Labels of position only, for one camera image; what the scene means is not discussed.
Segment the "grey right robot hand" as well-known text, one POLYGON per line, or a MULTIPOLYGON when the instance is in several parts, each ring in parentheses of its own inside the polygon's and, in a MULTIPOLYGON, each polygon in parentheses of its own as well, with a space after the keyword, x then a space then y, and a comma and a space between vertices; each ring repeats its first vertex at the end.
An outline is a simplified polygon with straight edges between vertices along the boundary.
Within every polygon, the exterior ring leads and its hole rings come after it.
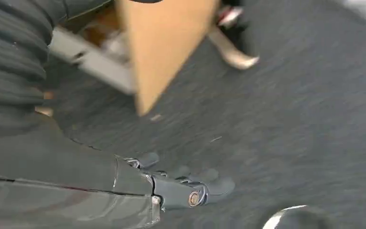
POLYGON ((232 179, 209 169, 150 171, 158 155, 123 158, 66 138, 45 115, 0 121, 0 229, 146 229, 162 210, 225 199, 232 179))

